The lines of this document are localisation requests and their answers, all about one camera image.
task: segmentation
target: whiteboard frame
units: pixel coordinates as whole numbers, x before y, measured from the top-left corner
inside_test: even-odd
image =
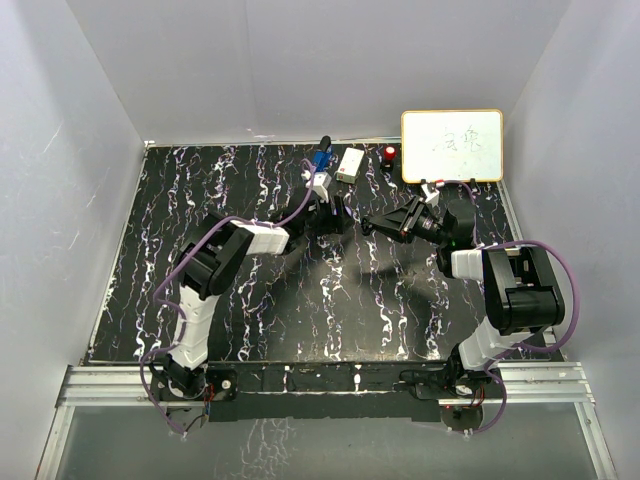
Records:
[[[463,112],[463,113],[471,113],[471,112],[497,112],[500,114],[500,176],[498,178],[482,178],[476,179],[478,182],[499,182],[504,177],[504,115],[502,110],[498,108],[478,108],[478,109],[467,109],[467,110],[407,110],[402,113],[400,117],[400,131],[401,137],[400,140],[402,142],[402,180],[405,183],[409,184],[419,184],[420,181],[407,180],[404,176],[404,116],[407,113],[455,113],[455,112]],[[470,178],[465,178],[460,181],[468,182]]]

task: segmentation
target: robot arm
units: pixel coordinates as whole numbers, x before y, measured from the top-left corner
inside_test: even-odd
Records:
[[[403,207],[361,221],[365,235],[379,231],[400,243],[415,237],[436,245],[438,269],[449,278],[484,282],[486,317],[454,347],[439,383],[452,388],[467,375],[486,380],[484,366],[497,355],[564,318],[564,301],[547,252],[540,247],[477,249],[475,208],[464,200],[432,210],[437,195],[414,197]]]
[[[324,137],[314,156],[313,193],[300,213],[283,227],[274,224],[289,217],[305,199],[306,188],[298,188],[289,205],[276,212],[271,222],[260,224],[232,220],[211,236],[208,242],[180,272],[180,308],[185,318],[176,325],[171,352],[162,358],[163,371],[151,364],[154,376],[180,397],[195,397],[204,387],[201,365],[207,361],[211,321],[222,295],[231,285],[248,255],[282,255],[295,249],[307,233],[316,235],[344,233],[352,224],[342,198],[330,199],[331,177],[323,170],[331,156],[331,139]],[[196,244],[225,217],[210,213],[190,232],[180,249],[180,264]]]

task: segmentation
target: white box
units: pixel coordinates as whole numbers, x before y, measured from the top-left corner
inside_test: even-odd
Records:
[[[364,151],[347,148],[336,172],[336,179],[344,183],[355,183],[362,157],[364,157]]]

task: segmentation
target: black robot arm segment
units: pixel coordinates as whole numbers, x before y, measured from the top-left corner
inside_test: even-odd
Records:
[[[440,220],[424,198],[415,196],[406,205],[375,217],[363,217],[362,233],[378,231],[399,243],[411,243],[415,237],[436,245],[439,270],[453,278],[451,254],[474,248],[475,209],[464,200],[449,202]]]

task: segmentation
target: enclosure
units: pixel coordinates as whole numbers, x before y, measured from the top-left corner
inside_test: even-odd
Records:
[[[3,478],[635,478],[639,15],[630,0],[5,2]],[[501,422],[466,441],[438,421],[456,400],[317,419],[280,403],[166,436],[136,365],[173,338],[150,292],[189,226],[210,209],[266,219],[323,135],[331,172],[364,152],[336,187],[350,211],[395,207],[413,187],[378,165],[402,153],[403,112],[475,109],[504,116],[504,178],[475,194],[480,239],[553,245],[582,291],[562,355],[501,363]],[[209,360],[267,365],[247,373],[263,392],[287,376],[342,390],[356,365],[379,387],[394,365],[444,361],[481,321],[482,290],[417,245],[354,227],[246,260]],[[202,410],[164,400],[188,410],[180,422]]]

